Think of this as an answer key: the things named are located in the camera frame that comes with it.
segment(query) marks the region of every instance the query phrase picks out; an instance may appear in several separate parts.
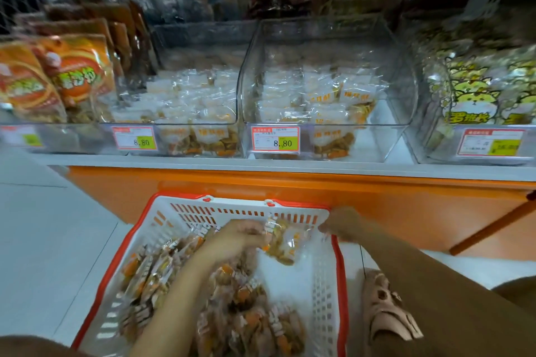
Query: basket rim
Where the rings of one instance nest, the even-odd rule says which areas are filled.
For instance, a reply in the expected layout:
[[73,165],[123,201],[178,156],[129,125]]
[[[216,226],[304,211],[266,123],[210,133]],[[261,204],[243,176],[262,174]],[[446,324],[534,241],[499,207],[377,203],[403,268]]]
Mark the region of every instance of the basket rim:
[[[133,236],[136,234],[138,229],[143,225],[145,217],[151,210],[151,207],[154,201],[160,196],[168,196],[168,197],[175,197],[175,198],[182,198],[182,199],[199,199],[199,198],[203,198],[209,195],[208,194],[187,194],[187,193],[174,192],[174,191],[159,191],[159,192],[156,192],[153,196],[151,196],[151,198],[145,205],[145,208],[142,214],[140,215],[137,223],[126,234],[121,245],[117,249],[117,252],[115,253],[114,258],[111,260],[110,265],[106,269],[106,272],[104,273],[104,276],[102,277],[102,280],[100,281],[99,286],[97,288],[95,300],[93,301],[90,311],[87,314],[86,318],[84,319],[84,323],[80,327],[75,337],[75,340],[73,340],[71,344],[72,349],[78,350],[78,348],[80,347],[82,340],[84,340],[84,336],[86,335],[88,329],[91,326],[91,323],[93,322],[93,320],[95,319],[99,311],[99,308],[102,304],[102,300],[104,298],[104,293],[106,292],[106,288],[108,287],[108,284],[110,283],[111,279],[113,278],[114,274],[119,268],[119,265],[121,264],[121,260],[123,259],[125,252],[128,249],[130,242],[132,241]],[[329,206],[318,205],[318,204],[313,204],[313,203],[281,201],[278,199],[270,199],[270,201],[274,203],[278,203],[281,206],[289,207],[289,208],[311,208],[311,209],[325,209],[325,210],[331,209]],[[339,332],[337,334],[337,355],[338,357],[346,357],[346,340],[348,336],[348,326],[349,326],[348,293],[346,290],[346,271],[345,271],[345,266],[344,266],[343,253],[340,250],[337,236],[335,235],[331,236],[331,245],[335,253],[335,259],[336,259],[336,265],[337,265],[337,297],[338,297],[338,304],[339,304],[339,320],[340,320]]]

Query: shopping basket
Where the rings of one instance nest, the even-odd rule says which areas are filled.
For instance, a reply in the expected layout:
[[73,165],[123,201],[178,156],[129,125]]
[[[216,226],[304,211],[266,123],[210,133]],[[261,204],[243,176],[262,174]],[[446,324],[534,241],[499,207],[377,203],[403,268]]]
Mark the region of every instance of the shopping basket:
[[[129,346],[118,333],[125,307],[118,293],[123,279],[121,268],[140,245],[163,245],[171,237],[187,235],[197,224],[222,226],[231,219],[265,221],[270,214],[316,227],[325,221],[329,211],[312,204],[270,199],[246,201],[170,192],[154,195],[104,274],[72,347],[95,356],[128,353]],[[310,251],[294,266],[284,266],[262,254],[257,269],[270,301],[288,301],[297,308],[307,328],[305,356],[346,357],[346,275],[337,238],[314,228],[308,246]]]

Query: tile floor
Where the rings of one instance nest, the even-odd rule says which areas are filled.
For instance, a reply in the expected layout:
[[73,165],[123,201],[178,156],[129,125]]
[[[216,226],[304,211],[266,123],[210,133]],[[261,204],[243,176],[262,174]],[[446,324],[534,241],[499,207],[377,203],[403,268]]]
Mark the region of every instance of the tile floor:
[[[0,280],[0,336],[36,334],[70,345],[130,226],[22,153],[0,147],[0,158],[0,277],[9,277]],[[341,248],[355,293],[363,268],[375,263],[358,246]],[[486,288],[536,275],[536,262],[426,253]],[[358,309],[351,305],[354,319]]]

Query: price tag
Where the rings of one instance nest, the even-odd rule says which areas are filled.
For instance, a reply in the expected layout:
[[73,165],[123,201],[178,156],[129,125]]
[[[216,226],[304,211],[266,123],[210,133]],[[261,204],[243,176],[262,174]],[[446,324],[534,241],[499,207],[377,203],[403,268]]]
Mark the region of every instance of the price tag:
[[253,151],[300,152],[300,128],[252,127]]
[[119,150],[157,150],[154,131],[147,127],[112,127]]
[[525,130],[466,129],[458,148],[459,156],[515,157]]
[[29,124],[23,126],[2,126],[2,136],[7,144],[21,147],[43,147],[35,127]]

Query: hand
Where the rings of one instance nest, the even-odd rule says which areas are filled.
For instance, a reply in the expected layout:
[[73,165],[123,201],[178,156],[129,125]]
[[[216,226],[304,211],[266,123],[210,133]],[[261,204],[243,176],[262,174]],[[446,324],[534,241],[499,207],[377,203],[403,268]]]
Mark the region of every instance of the hand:
[[344,241],[356,242],[353,234],[353,226],[362,216],[351,206],[341,206],[332,209],[326,221],[318,226],[322,233],[336,235]]
[[196,252],[214,264],[220,264],[238,256],[246,248],[263,247],[269,237],[264,224],[257,220],[234,219],[208,239]]

